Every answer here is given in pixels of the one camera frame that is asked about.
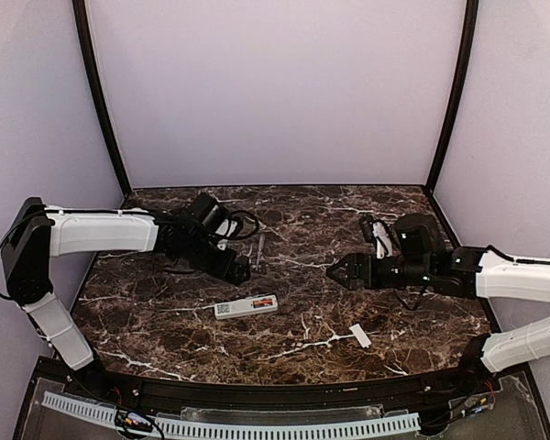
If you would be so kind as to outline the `clear plastic screwdriver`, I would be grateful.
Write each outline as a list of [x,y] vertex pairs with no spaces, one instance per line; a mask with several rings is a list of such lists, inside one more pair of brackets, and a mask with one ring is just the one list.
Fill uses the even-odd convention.
[[257,255],[256,255],[256,261],[255,261],[255,269],[260,270],[261,268],[261,261],[263,257],[263,251],[265,247],[265,235],[261,234],[258,239],[258,249],[257,249]]

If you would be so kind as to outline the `white remote control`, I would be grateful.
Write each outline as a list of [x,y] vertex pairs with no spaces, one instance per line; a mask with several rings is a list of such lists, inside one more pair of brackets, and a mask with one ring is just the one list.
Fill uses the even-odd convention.
[[[254,308],[252,303],[256,300],[271,298],[274,305],[271,307]],[[275,295],[264,295],[254,298],[244,298],[232,302],[221,302],[214,306],[214,316],[217,320],[233,319],[238,317],[251,316],[255,314],[266,314],[277,312],[279,309],[278,299]]]

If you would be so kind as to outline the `white battery cover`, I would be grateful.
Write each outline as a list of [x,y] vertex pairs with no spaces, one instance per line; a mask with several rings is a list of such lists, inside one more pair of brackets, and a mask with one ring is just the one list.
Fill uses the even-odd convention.
[[351,325],[349,330],[362,348],[368,348],[371,346],[372,342],[360,324]]

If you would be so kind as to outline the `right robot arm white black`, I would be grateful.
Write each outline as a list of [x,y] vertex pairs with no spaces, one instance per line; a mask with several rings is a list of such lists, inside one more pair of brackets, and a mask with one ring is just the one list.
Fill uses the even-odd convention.
[[[348,254],[326,271],[348,290],[414,287],[461,299],[550,303],[550,259],[515,257],[494,246],[447,249],[429,214],[406,214],[393,225],[367,215],[360,226],[375,253]],[[548,356],[550,316],[508,332],[474,337],[458,369],[488,377]]]

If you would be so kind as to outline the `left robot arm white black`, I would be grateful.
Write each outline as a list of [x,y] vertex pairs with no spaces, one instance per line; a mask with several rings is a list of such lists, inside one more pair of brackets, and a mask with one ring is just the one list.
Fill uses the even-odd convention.
[[30,197],[0,241],[0,298],[27,314],[68,368],[90,368],[98,356],[55,291],[52,260],[102,252],[157,253],[240,285],[250,278],[250,262],[228,242],[247,239],[242,216],[205,192],[176,211],[64,208]]

